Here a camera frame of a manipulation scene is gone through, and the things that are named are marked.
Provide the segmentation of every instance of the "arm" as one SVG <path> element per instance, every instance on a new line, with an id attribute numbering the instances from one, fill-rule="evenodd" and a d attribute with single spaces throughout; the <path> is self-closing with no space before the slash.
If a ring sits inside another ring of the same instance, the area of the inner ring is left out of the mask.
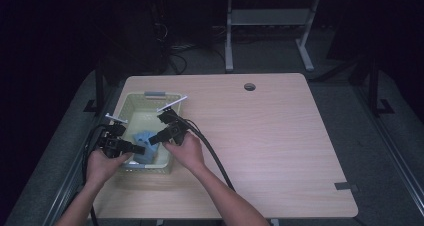
<path id="1" fill-rule="evenodd" d="M 87 182 L 56 225 L 84 225 L 100 189 L 130 156 L 126 153 L 109 159 L 100 149 L 93 151 L 88 159 Z"/>
<path id="2" fill-rule="evenodd" d="M 167 142 L 164 143 L 164 146 L 205 187 L 228 226 L 269 225 L 249 202 L 228 188 L 206 167 L 198 138 L 187 133 L 181 146 Z"/>

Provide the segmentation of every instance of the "black cord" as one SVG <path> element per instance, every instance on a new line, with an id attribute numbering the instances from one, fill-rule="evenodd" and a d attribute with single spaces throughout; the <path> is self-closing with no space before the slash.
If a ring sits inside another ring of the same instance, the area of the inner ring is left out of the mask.
<path id="1" fill-rule="evenodd" d="M 184 71 L 187 69 L 187 60 L 185 58 L 183 58 L 180 55 L 176 55 L 176 54 L 170 54 L 169 56 L 174 56 L 177 58 L 180 58 L 183 62 L 184 62 L 184 67 L 181 71 L 178 70 L 177 65 L 174 63 L 174 61 L 172 61 L 171 59 L 169 59 L 169 64 L 171 65 L 172 69 L 175 71 L 176 75 L 181 75 L 184 73 Z"/>
<path id="2" fill-rule="evenodd" d="M 235 192 L 236 190 L 234 189 L 234 186 L 231 183 L 231 180 L 228 177 L 227 172 L 224 169 L 224 166 L 222 165 L 221 161 L 219 160 L 218 156 L 216 155 L 215 151 L 213 150 L 211 144 L 208 142 L 208 140 L 206 139 L 206 137 L 199 130 L 197 130 L 195 127 L 193 127 L 193 125 L 191 125 L 190 123 L 188 123 L 186 119 L 183 119 L 183 118 L 181 118 L 178 115 L 171 115 L 170 114 L 169 116 L 171 116 L 171 117 L 179 120 L 181 123 L 183 123 L 185 126 L 187 126 L 194 134 L 196 134 L 196 136 L 199 137 L 200 140 L 202 140 L 202 142 L 205 144 L 206 148 L 211 153 L 211 155 L 212 155 L 213 159 L 215 160 L 216 164 L 218 165 L 218 168 L 221 171 L 222 176 L 224 177 L 225 182 L 227 183 L 228 187 Z"/>
<path id="3" fill-rule="evenodd" d="M 193 45 L 193 46 L 190 46 L 190 47 L 187 47 L 187 48 L 184 48 L 184 49 L 176 49 L 176 50 L 173 51 L 174 53 L 172 53 L 170 55 L 171 56 L 176 56 L 176 57 L 181 57 L 181 56 L 178 56 L 176 54 L 177 53 L 183 53 L 183 52 L 190 51 L 190 50 L 195 50 L 195 49 L 210 50 L 210 51 L 216 53 L 221 58 L 221 60 L 223 61 L 223 63 L 225 64 L 225 58 L 224 58 L 224 56 L 218 50 L 213 49 L 213 48 L 210 48 L 209 46 L 204 46 L 204 45 Z"/>
<path id="4" fill-rule="evenodd" d="M 84 151 L 82 153 L 82 185 L 85 185 L 86 181 L 87 181 L 87 166 L 88 166 L 88 155 L 89 155 L 89 148 L 90 148 L 90 144 L 91 144 L 91 139 L 93 138 L 94 133 L 96 132 L 97 129 L 101 128 L 101 127 L 107 127 L 108 125 L 106 124 L 99 124 L 96 127 L 94 127 L 93 129 L 90 130 L 90 133 L 88 134 L 86 143 L 84 145 Z"/>
<path id="5" fill-rule="evenodd" d="M 361 220 L 359 220 L 358 217 L 353 217 L 353 220 L 355 220 L 361 226 L 367 226 L 364 222 L 362 222 Z"/>
<path id="6" fill-rule="evenodd" d="M 197 127 L 197 125 L 193 121 L 191 121 L 190 119 L 186 119 L 186 121 L 189 122 L 189 123 L 191 123 L 191 124 L 193 124 L 194 127 L 196 127 L 197 131 L 199 131 L 199 133 L 202 133 L 202 132 L 200 132 L 199 127 Z"/>
<path id="7" fill-rule="evenodd" d="M 90 144 L 91 144 L 91 139 L 93 138 L 94 133 L 96 132 L 97 129 L 99 128 L 105 128 L 108 125 L 106 124 L 99 124 L 96 127 L 94 127 L 93 129 L 90 130 L 90 133 L 88 134 L 86 143 L 84 145 L 84 151 L 82 154 L 82 185 L 85 185 L 85 183 L 87 182 L 87 166 L 88 166 L 88 156 L 89 154 L 89 148 L 90 148 Z M 90 215 L 91 215 L 91 221 L 93 222 L 93 225 L 98 226 L 99 223 L 97 222 L 97 217 L 96 217 L 96 213 L 94 211 L 94 207 L 91 207 L 90 210 Z"/>

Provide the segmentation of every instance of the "forearm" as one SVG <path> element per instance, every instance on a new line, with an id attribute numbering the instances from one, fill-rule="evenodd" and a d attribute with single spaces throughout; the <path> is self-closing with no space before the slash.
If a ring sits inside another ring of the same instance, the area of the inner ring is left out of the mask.
<path id="1" fill-rule="evenodd" d="M 197 168 L 192 173 L 205 187 L 228 226 L 269 225 L 249 202 L 228 188 L 206 166 Z"/>
<path id="2" fill-rule="evenodd" d="M 101 185 L 86 184 L 62 215 L 56 226 L 84 225 Z"/>

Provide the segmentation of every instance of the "wire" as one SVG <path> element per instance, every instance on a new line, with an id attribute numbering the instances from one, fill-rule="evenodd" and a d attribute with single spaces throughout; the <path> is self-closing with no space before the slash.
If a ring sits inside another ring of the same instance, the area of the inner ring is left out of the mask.
<path id="1" fill-rule="evenodd" d="M 223 61 L 223 63 L 225 64 L 225 58 L 224 58 L 224 56 L 218 50 L 213 49 L 213 48 L 210 48 L 208 46 L 201 46 L 201 45 L 199 46 L 199 45 L 194 45 L 194 44 L 187 44 L 187 45 L 184 45 L 184 46 L 172 46 L 172 49 L 174 50 L 174 53 L 173 54 L 170 54 L 172 56 L 176 56 L 177 53 L 183 53 L 185 51 L 194 50 L 194 49 L 210 50 L 210 51 L 216 53 L 221 58 L 221 60 Z"/>
<path id="2" fill-rule="evenodd" d="M 88 134 L 86 143 L 84 145 L 84 151 L 82 153 L 82 182 L 83 185 L 85 185 L 86 183 L 86 177 L 87 177 L 87 166 L 88 166 L 88 151 L 90 148 L 90 144 L 91 144 L 91 139 L 93 138 L 94 133 L 96 132 L 97 129 L 101 128 L 101 127 L 107 127 L 108 125 L 106 124 L 99 124 L 96 127 L 94 127 L 93 129 L 90 130 L 90 133 Z"/>
<path id="3" fill-rule="evenodd" d="M 81 167 L 82 168 L 82 182 L 83 182 L 82 185 L 85 185 L 85 183 L 87 182 L 87 167 L 88 167 L 88 155 L 89 155 L 88 152 L 89 152 L 89 148 L 90 148 L 90 144 L 91 144 L 91 139 L 93 138 L 93 135 L 94 135 L 94 133 L 96 132 L 97 129 L 99 129 L 101 127 L 105 128 L 107 126 L 108 125 L 106 125 L 106 124 L 99 124 L 96 127 L 94 127 L 93 129 L 91 129 L 90 133 L 88 134 L 86 143 L 84 145 L 84 151 L 83 151 L 83 154 L 82 154 L 82 167 Z M 94 211 L 93 206 L 91 207 L 90 215 L 91 215 L 91 221 L 93 222 L 93 225 L 98 226 L 99 223 L 97 222 L 97 217 L 96 217 L 96 213 Z"/>
<path id="4" fill-rule="evenodd" d="M 189 122 L 189 123 L 191 123 L 191 124 L 193 124 L 193 125 L 194 125 L 194 127 L 196 127 L 197 131 L 199 131 L 199 132 L 200 132 L 199 127 L 197 127 L 197 125 L 196 125 L 193 121 L 191 121 L 190 119 L 186 119 L 186 121 L 187 121 L 187 122 Z"/>
<path id="5" fill-rule="evenodd" d="M 224 177 L 224 180 L 227 183 L 228 187 L 235 192 L 236 190 L 234 189 L 234 186 L 231 183 L 231 180 L 228 177 L 228 174 L 225 171 L 224 166 L 222 165 L 221 161 L 218 158 L 218 155 L 216 155 L 215 151 L 212 148 L 212 145 L 208 142 L 208 140 L 206 139 L 206 137 L 199 130 L 197 130 L 193 125 L 191 125 L 190 123 L 188 123 L 188 121 L 186 119 L 183 119 L 183 118 L 181 118 L 178 115 L 171 115 L 171 114 L 169 114 L 169 116 L 171 116 L 171 117 L 179 120 L 181 123 L 183 123 L 185 126 L 187 126 L 194 134 L 196 134 L 196 136 L 199 137 L 200 140 L 202 140 L 202 142 L 205 144 L 206 148 L 211 153 L 211 155 L 212 155 L 213 159 L 215 160 L 216 164 L 218 165 L 218 168 L 221 171 L 222 176 Z"/>
<path id="6" fill-rule="evenodd" d="M 359 220 L 358 217 L 353 217 L 353 220 L 355 220 L 361 226 L 367 226 L 364 222 L 362 222 L 361 220 Z"/>
<path id="7" fill-rule="evenodd" d="M 159 40 L 161 42 L 164 42 L 165 39 L 166 39 L 166 37 L 168 36 L 168 27 L 166 27 L 166 25 L 165 24 L 162 24 L 162 23 L 155 23 L 155 25 L 156 26 L 162 26 L 165 29 L 164 36 L 162 36 L 162 38 L 157 38 L 157 40 Z"/>
<path id="8" fill-rule="evenodd" d="M 183 57 L 181 57 L 180 55 L 176 55 L 176 54 L 170 54 L 169 56 L 174 56 L 177 58 L 180 58 L 181 60 L 183 60 L 184 62 L 184 67 L 181 71 L 178 70 L 177 65 L 174 63 L 174 61 L 172 61 L 171 59 L 169 59 L 169 65 L 171 66 L 171 68 L 174 70 L 175 74 L 177 75 L 181 75 L 184 73 L 184 71 L 187 69 L 187 60 Z"/>

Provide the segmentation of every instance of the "table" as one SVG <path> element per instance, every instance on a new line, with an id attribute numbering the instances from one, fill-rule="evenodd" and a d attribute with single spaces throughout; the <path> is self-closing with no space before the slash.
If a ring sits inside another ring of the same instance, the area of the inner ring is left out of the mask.
<path id="1" fill-rule="evenodd" d="M 256 86 L 247 91 L 245 84 Z M 358 213 L 334 148 L 301 74 L 140 76 L 128 93 L 188 96 L 182 116 L 215 149 L 236 191 L 266 218 L 354 217 Z M 222 175 L 206 148 L 207 166 Z M 94 203 L 99 218 L 220 218 L 191 173 L 174 162 L 169 175 L 118 172 Z"/>
<path id="2" fill-rule="evenodd" d="M 233 9 L 231 0 L 227 8 L 227 35 L 225 43 L 225 70 L 232 72 L 234 69 L 233 53 L 231 46 L 231 26 L 233 25 L 300 25 L 304 32 L 296 39 L 303 64 L 307 71 L 313 71 L 314 65 L 306 49 L 306 41 L 314 22 L 319 0 L 312 0 L 309 8 L 300 9 Z"/>

